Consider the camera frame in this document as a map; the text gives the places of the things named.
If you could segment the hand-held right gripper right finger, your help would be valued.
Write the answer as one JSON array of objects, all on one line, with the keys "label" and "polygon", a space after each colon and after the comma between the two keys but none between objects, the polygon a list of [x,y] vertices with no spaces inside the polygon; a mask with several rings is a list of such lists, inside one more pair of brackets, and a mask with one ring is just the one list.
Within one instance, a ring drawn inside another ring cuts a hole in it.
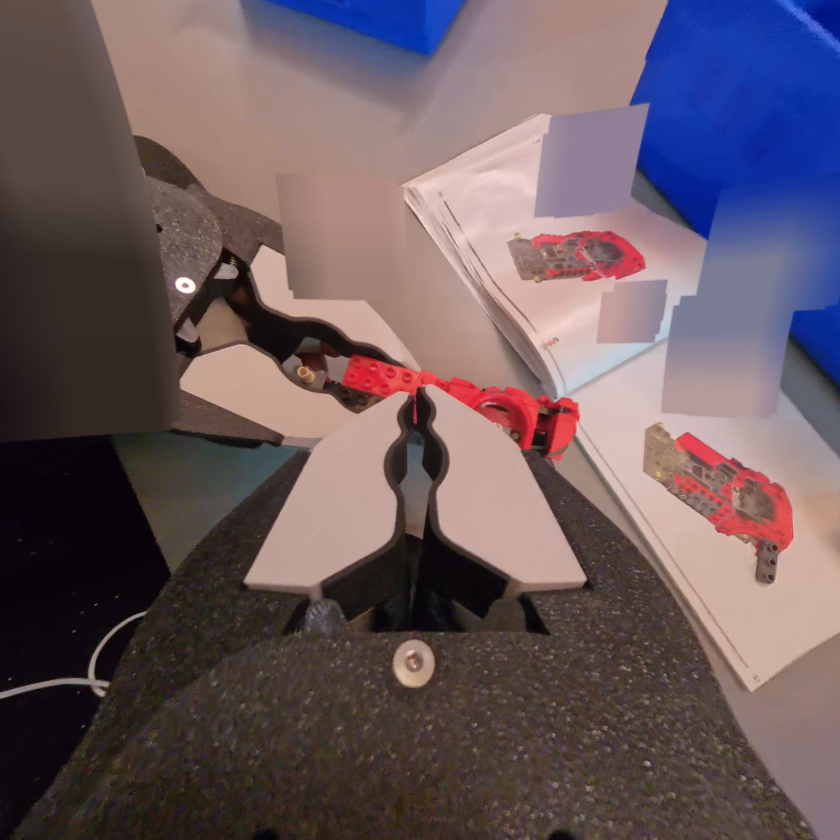
[{"label": "hand-held right gripper right finger", "polygon": [[520,447],[436,387],[420,390],[427,512],[442,542],[499,574],[509,592],[581,588],[586,575]]}]

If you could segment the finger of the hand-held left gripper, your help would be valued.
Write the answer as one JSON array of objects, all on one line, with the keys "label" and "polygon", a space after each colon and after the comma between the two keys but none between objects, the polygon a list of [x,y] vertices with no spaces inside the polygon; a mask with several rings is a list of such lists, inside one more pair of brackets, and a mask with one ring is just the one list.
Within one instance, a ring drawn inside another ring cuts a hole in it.
[{"label": "finger of the hand-held left gripper", "polygon": [[287,371],[255,345],[236,342],[201,353],[180,380],[184,392],[266,427],[286,440],[320,440],[368,407],[328,390],[323,371]]},{"label": "finger of the hand-held left gripper", "polygon": [[367,301],[295,297],[289,286],[286,257],[268,245],[259,246],[248,277],[257,311],[279,334],[318,339],[343,355],[367,354],[419,369],[404,342]]}]

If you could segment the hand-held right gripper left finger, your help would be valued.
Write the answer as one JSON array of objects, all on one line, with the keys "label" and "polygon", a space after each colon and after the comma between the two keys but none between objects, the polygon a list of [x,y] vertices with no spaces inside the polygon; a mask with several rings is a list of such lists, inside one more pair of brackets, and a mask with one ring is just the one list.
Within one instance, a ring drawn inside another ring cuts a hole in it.
[{"label": "hand-held right gripper left finger", "polygon": [[243,583],[252,591],[325,595],[405,536],[401,483],[414,398],[396,393],[320,440]]}]

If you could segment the red toy brick car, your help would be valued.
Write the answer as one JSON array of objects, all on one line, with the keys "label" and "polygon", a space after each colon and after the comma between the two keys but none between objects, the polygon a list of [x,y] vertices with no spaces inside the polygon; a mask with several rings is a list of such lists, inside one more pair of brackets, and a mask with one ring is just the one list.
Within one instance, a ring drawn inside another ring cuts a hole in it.
[{"label": "red toy brick car", "polygon": [[302,385],[331,394],[354,413],[393,394],[415,396],[420,387],[434,385],[495,424],[521,450],[549,460],[563,458],[581,418],[578,403],[568,397],[553,401],[514,387],[481,389],[457,377],[445,380],[430,371],[412,371],[358,354],[350,357],[342,380],[335,381],[327,358],[338,354],[316,339],[303,340],[295,357],[301,362],[296,376]]}]

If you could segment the white instruction booklet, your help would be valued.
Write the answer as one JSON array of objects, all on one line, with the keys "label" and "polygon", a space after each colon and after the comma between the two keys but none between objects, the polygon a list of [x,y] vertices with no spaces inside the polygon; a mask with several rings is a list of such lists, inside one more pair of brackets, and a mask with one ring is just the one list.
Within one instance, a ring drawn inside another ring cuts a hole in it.
[{"label": "white instruction booklet", "polygon": [[404,185],[745,686],[838,635],[838,453],[780,390],[788,258],[707,239],[632,194],[632,108],[535,116]]}]

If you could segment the black foam-lined case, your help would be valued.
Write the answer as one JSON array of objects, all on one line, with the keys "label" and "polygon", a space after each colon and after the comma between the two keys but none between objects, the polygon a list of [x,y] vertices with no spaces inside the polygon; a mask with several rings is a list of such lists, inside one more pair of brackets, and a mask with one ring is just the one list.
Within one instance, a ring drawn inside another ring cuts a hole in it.
[{"label": "black foam-lined case", "polygon": [[[2,444],[2,690],[87,678],[100,641],[145,611],[170,575],[109,438]],[[75,685],[2,699],[2,838],[47,791],[100,703]]]}]

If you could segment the blue plastic bin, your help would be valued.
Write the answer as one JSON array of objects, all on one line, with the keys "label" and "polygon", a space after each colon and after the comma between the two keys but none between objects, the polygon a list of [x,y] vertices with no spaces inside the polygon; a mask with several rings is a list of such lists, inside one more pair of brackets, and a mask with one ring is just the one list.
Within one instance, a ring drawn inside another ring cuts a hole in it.
[{"label": "blue plastic bin", "polygon": [[710,244],[691,311],[733,281],[838,382],[838,2],[668,2],[632,104],[639,169]]},{"label": "blue plastic bin", "polygon": [[466,1],[243,1],[254,35],[316,50],[372,46],[432,56]]}]

